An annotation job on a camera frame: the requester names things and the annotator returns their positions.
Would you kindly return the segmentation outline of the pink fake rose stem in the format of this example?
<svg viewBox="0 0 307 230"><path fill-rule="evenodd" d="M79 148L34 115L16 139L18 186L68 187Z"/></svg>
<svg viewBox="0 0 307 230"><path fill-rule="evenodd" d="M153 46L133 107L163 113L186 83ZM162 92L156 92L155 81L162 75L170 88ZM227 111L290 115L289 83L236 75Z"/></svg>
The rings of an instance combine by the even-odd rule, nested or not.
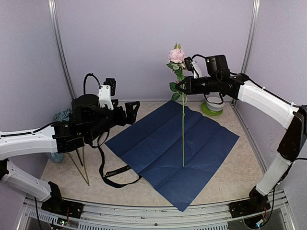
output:
<svg viewBox="0 0 307 230"><path fill-rule="evenodd" d="M185 143L184 143L184 133L185 133L185 104L187 102L187 96L183 92L176 89L178 85L185 78L186 64L184 63L184 58L186 57L185 51L182 49L180 43L175 43L174 48L168 53L168 63L167 67L171 69L171 72L175 74L177 80L175 82L169 83L169 89L173 93L171 96L172 101L177 101L179 98L182 103L182 166L185 166Z"/></svg>

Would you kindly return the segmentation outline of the blue wrapping paper sheet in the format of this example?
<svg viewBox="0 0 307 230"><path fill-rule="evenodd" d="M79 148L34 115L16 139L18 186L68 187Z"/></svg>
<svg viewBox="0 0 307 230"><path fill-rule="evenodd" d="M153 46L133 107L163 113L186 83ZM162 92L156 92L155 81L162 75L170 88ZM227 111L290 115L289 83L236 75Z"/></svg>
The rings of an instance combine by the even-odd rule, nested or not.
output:
<svg viewBox="0 0 307 230"><path fill-rule="evenodd" d="M184 211L222 165L238 136L185 107L182 166L182 105L169 101L106 142L179 211Z"/></svg>

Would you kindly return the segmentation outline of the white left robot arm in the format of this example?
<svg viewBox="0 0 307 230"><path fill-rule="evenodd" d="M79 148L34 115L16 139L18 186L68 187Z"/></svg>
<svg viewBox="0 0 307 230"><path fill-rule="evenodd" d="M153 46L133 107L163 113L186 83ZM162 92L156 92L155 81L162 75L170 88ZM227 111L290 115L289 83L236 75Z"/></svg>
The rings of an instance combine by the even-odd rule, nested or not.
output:
<svg viewBox="0 0 307 230"><path fill-rule="evenodd" d="M32 195L57 213L67 209L57 184L35 177L21 160L26 157L44 158L46 154L64 154L89 145L115 126L132 125L136 121L140 102L118 105L110 100L106 105L100 96L85 94L71 103L67 121L51 122L38 129L0 134L0 181Z"/></svg>

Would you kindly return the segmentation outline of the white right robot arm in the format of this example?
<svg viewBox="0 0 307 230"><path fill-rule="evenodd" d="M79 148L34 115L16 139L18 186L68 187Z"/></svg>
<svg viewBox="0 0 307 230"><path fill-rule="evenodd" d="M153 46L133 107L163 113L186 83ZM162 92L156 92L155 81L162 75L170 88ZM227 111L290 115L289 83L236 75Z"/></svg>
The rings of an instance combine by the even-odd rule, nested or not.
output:
<svg viewBox="0 0 307 230"><path fill-rule="evenodd" d="M286 176L307 140L307 107L289 102L260 86L245 73L233 73L224 55L204 57L207 76L204 76L193 57L185 57L180 67L192 72L183 77L176 89L186 95L217 93L248 104L268 116L274 123L261 128L264 137L255 138L267 145L272 160L264 176L255 186L255 193L245 202L248 212L255 213L264 205L264 198Z"/></svg>

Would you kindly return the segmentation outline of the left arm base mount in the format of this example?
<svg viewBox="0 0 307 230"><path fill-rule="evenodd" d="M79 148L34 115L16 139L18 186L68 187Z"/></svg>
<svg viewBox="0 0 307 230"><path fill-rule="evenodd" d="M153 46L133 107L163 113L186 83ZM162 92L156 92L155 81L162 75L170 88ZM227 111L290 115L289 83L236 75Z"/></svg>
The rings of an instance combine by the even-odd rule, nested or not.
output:
<svg viewBox="0 0 307 230"><path fill-rule="evenodd" d="M48 184L51 189L51 197L42 203L41 209L68 218L80 219L84 204L63 199L58 185L53 182L48 182Z"/></svg>

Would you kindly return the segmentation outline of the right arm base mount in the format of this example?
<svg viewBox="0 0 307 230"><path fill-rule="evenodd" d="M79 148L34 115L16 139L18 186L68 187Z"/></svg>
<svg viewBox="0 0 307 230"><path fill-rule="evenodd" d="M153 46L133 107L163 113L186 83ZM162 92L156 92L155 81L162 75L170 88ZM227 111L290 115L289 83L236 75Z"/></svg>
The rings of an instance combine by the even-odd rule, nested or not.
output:
<svg viewBox="0 0 307 230"><path fill-rule="evenodd" d="M248 199L231 202L228 206L232 218L263 212L271 208L268 196L262 195L256 187L250 191Z"/></svg>

